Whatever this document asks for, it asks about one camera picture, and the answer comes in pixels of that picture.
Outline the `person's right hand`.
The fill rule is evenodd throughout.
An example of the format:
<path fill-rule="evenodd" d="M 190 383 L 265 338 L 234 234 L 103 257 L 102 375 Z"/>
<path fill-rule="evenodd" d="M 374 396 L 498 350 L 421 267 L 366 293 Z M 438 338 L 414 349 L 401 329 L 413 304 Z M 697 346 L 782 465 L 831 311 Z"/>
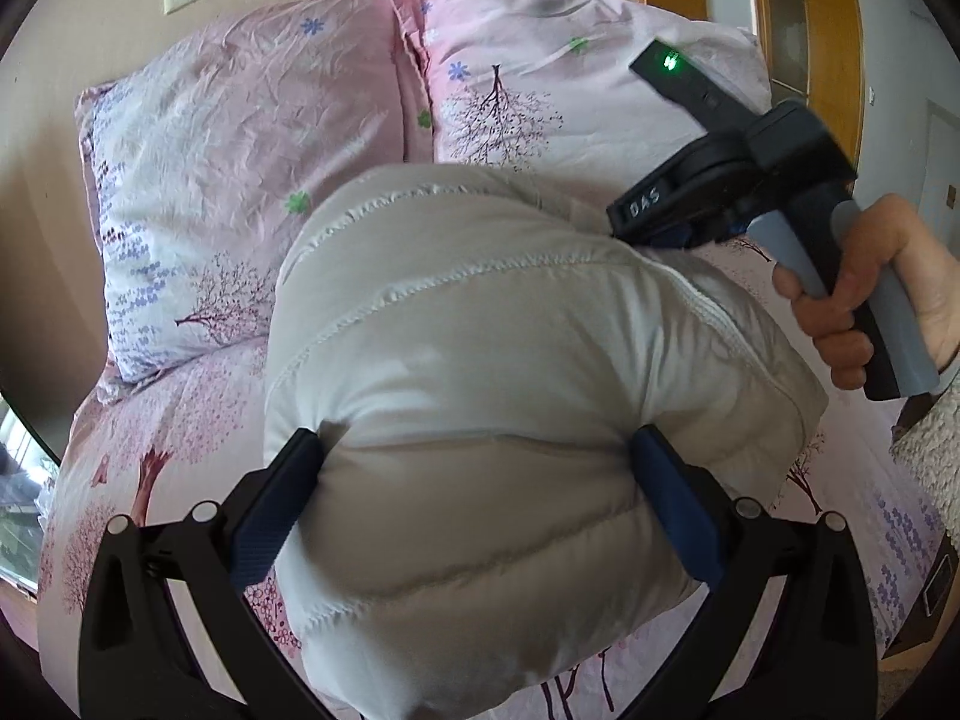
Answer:
<path fill-rule="evenodd" d="M 854 328 L 854 311 L 874 292 L 887 265 L 905 286 L 928 353 L 944 371 L 958 355 L 958 260 L 907 199 L 887 193 L 857 216 L 841 244 L 838 280 L 828 298 L 811 298 L 786 266 L 773 271 L 776 292 L 791 303 L 800 330 L 841 390 L 866 383 L 874 347 Z"/>

